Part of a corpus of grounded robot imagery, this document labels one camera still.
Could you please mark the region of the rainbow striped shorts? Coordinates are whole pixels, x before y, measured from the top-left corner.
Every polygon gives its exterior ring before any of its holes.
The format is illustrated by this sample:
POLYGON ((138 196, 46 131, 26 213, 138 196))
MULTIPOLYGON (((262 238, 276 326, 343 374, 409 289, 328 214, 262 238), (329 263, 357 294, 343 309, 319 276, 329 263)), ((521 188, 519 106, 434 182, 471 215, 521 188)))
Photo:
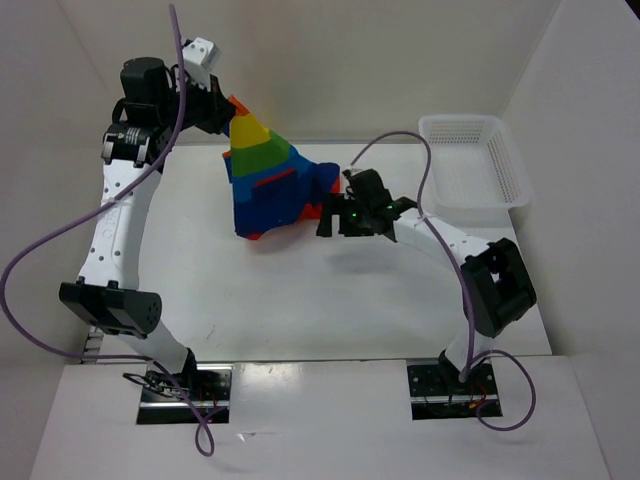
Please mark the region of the rainbow striped shorts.
POLYGON ((340 166, 308 159, 236 97, 229 100, 235 114, 224 130, 229 149, 222 158, 235 234, 255 241, 273 229, 318 220, 325 197, 340 191, 340 166))

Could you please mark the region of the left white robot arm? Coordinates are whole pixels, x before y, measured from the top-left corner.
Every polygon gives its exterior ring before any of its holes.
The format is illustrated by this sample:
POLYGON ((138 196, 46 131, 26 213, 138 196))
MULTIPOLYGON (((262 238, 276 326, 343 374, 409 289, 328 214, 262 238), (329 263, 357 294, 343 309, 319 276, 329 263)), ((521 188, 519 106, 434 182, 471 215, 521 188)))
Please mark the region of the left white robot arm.
POLYGON ((179 133, 196 127, 220 134, 235 112, 222 94, 212 63, 184 56, 185 71, 158 58, 128 60, 120 72, 124 96, 103 136, 103 194, 90 251, 75 282, 59 298, 103 333, 119 336, 154 364, 138 383, 185 400, 207 383, 194 353, 161 321, 159 294, 139 288, 139 257, 146 219, 162 178, 164 159, 179 133))

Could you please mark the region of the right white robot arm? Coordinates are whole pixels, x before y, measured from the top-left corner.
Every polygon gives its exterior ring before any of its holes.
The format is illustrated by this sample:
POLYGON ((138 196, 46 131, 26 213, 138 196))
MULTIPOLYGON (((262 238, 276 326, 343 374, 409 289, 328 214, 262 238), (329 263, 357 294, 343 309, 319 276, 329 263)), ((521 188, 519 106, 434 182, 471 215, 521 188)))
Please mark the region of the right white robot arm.
POLYGON ((466 326, 441 353, 440 385, 460 393, 494 340, 537 303, 521 252, 512 240, 490 241, 468 234, 419 209, 407 197, 394 199, 373 169, 344 172, 347 188, 325 197, 316 230, 333 235, 333 218, 344 237, 384 236, 448 267, 461 286, 466 326))

